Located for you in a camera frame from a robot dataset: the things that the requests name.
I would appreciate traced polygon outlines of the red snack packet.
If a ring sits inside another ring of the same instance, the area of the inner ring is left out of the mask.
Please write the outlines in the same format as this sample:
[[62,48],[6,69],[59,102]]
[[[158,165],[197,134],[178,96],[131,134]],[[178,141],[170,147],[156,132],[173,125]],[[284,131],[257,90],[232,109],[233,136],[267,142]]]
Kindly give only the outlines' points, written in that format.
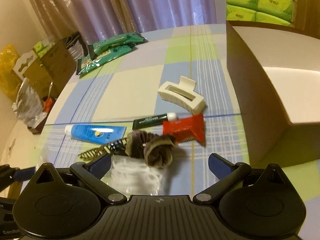
[[164,121],[163,134],[174,137],[178,143],[196,140],[204,145],[206,137],[203,114],[200,113],[175,121]]

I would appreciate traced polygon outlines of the dark green ointment tube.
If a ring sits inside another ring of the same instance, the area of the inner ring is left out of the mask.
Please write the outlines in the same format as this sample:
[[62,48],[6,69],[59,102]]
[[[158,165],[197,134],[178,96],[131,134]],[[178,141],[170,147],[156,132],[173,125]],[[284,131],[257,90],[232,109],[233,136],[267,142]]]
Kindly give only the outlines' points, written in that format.
[[155,116],[148,116],[142,119],[136,119],[133,121],[132,129],[143,129],[153,126],[162,125],[164,121],[175,121],[177,119],[176,113],[166,113]]

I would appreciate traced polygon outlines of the cream hair claw clip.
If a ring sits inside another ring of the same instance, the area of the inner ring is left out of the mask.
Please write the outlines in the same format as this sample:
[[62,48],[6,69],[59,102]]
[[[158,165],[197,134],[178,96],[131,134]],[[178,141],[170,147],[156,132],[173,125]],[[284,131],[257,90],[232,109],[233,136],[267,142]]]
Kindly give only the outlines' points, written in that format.
[[204,97],[195,92],[196,82],[185,76],[180,76],[179,83],[166,81],[159,87],[158,94],[168,102],[179,105],[192,115],[202,113],[206,106]]

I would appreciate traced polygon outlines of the upper green wipes pack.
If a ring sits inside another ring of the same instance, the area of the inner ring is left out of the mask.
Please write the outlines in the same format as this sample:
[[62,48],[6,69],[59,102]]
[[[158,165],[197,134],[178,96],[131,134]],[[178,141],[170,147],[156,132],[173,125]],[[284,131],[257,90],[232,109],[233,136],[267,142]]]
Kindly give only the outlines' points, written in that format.
[[147,39],[139,33],[130,32],[116,35],[106,40],[95,42],[94,44],[89,44],[87,46],[89,56],[94,60],[97,56],[101,55],[103,52],[110,48],[131,45],[131,44],[142,44],[146,43]]

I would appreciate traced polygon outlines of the green tissue pack stack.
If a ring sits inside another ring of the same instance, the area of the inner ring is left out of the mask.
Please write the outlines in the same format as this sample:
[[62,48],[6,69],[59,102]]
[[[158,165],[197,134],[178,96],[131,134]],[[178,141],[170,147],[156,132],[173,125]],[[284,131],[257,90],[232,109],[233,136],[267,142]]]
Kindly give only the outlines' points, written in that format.
[[297,0],[226,0],[226,20],[294,26]]

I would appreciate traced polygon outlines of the brown cardboard storage box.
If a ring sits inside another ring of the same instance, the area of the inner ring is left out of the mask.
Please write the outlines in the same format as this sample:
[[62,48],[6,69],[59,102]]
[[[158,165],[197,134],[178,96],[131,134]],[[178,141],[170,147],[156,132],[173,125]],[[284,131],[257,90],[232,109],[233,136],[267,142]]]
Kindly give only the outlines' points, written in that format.
[[295,28],[227,21],[230,75],[254,167],[319,159],[319,39]]

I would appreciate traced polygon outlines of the blue hand cream tube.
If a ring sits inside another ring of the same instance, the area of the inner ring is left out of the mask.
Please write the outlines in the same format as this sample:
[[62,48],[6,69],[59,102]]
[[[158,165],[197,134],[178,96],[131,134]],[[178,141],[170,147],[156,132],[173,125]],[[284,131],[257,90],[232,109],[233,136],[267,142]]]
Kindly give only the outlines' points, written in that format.
[[65,134],[68,137],[99,145],[122,139],[125,131],[124,126],[69,124],[65,127]]

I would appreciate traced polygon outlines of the crumpled silver plastic bag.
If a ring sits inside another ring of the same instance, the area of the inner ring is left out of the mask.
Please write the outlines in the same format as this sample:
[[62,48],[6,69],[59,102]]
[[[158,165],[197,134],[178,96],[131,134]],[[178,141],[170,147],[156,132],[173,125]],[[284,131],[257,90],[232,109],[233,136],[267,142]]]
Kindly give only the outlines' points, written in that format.
[[12,110],[18,120],[31,128],[36,128],[47,117],[43,100],[26,77],[19,88],[16,101],[12,104]]

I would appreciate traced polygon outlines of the purple curtain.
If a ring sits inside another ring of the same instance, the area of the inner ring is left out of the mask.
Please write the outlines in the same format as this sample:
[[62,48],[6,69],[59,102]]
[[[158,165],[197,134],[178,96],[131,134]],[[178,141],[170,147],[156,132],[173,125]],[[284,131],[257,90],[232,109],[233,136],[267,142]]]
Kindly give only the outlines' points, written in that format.
[[217,22],[214,0],[29,0],[46,34],[86,44],[137,31]]

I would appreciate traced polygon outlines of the clear floss pick box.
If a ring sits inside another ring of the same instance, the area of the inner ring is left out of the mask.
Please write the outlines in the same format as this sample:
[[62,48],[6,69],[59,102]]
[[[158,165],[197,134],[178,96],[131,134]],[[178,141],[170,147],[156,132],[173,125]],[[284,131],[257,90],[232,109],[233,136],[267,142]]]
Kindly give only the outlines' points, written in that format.
[[161,168],[148,167],[143,159],[114,155],[102,181],[126,196],[152,196],[159,194],[164,172]]

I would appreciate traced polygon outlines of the tortoiseshell hair claw clip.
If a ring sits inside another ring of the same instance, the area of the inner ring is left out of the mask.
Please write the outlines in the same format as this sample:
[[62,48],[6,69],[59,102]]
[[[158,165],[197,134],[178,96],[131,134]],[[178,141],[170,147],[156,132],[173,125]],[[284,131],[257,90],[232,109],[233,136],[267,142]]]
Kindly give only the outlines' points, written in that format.
[[122,138],[82,152],[78,155],[78,157],[83,161],[92,161],[103,154],[127,156],[125,153],[126,145],[127,138]]

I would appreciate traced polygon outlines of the checkered tablecloth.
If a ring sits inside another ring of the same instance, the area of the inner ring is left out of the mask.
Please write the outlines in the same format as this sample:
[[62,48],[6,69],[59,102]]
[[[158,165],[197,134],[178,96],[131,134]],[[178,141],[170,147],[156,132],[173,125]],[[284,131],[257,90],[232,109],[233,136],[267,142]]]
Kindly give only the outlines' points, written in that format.
[[[315,57],[319,41],[295,33],[266,28],[238,28],[263,62],[265,80],[279,95],[294,123],[319,120],[319,72],[304,63]],[[206,144],[184,142],[158,184],[160,192],[193,196],[217,181],[208,157],[217,152],[229,160],[248,160],[246,134],[227,70],[227,37],[222,24],[181,27],[146,33],[137,50],[89,74],[71,78],[58,98],[42,133],[48,160],[57,167],[74,163],[89,144],[69,139],[64,127],[73,123],[128,126],[136,118],[188,112],[163,101],[159,87],[181,76],[196,82],[206,102]],[[299,54],[305,53],[304,61]]]

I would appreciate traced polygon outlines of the yellow plastic bag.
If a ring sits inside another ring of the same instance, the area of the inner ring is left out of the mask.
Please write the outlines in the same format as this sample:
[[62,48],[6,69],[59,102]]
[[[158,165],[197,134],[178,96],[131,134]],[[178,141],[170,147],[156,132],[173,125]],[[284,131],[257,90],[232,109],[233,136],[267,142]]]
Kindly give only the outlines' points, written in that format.
[[20,55],[13,45],[7,45],[0,54],[0,85],[1,91],[12,101],[16,101],[17,93],[22,80],[14,72],[13,68]]

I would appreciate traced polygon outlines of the brown fabric scrunchie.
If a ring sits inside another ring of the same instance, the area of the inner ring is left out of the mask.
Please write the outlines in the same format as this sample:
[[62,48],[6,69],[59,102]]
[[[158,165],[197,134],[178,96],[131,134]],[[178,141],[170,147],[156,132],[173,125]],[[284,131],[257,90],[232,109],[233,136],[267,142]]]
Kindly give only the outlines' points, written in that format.
[[144,159],[148,167],[165,168],[172,163],[172,150],[176,146],[172,135],[134,130],[127,136],[125,153],[131,158]]

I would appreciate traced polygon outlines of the brown cardboard boxes pile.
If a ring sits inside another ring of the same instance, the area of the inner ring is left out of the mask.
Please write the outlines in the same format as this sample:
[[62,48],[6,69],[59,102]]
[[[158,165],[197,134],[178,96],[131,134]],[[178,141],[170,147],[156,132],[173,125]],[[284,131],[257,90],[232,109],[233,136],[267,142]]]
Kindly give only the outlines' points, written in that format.
[[50,44],[41,52],[31,50],[16,62],[13,71],[29,84],[41,98],[57,98],[75,73],[76,54],[83,54],[82,37],[79,32]]

